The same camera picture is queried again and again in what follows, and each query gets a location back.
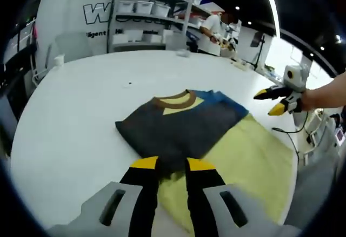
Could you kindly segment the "person's right hand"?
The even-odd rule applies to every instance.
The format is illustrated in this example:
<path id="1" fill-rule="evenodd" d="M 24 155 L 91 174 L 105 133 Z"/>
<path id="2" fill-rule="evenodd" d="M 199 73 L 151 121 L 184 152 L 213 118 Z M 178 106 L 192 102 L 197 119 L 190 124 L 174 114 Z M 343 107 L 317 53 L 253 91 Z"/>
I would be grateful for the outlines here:
<path id="1" fill-rule="evenodd" d="M 302 111 L 310 111 L 315 109 L 315 96 L 314 91 L 310 89 L 306 89 L 301 97 L 301 110 Z"/>

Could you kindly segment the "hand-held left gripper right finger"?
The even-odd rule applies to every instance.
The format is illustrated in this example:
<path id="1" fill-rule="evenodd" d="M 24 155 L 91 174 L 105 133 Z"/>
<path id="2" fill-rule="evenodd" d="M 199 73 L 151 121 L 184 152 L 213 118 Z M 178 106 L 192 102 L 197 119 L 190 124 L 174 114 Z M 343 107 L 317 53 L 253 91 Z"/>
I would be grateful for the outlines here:
<path id="1" fill-rule="evenodd" d="M 215 166 L 200 159 L 185 161 L 187 205 L 195 236 L 299 236 L 300 229 L 279 225 L 261 204 L 233 184 Z"/>

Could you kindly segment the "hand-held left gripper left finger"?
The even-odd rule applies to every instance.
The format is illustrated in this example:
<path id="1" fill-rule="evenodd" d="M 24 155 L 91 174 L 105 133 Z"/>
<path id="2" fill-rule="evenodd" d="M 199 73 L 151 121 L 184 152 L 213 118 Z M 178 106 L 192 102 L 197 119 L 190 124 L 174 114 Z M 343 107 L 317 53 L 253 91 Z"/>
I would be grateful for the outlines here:
<path id="1" fill-rule="evenodd" d="M 151 236 L 157 207 L 158 157 L 134 162 L 81 205 L 80 215 L 55 225 L 49 236 Z"/>

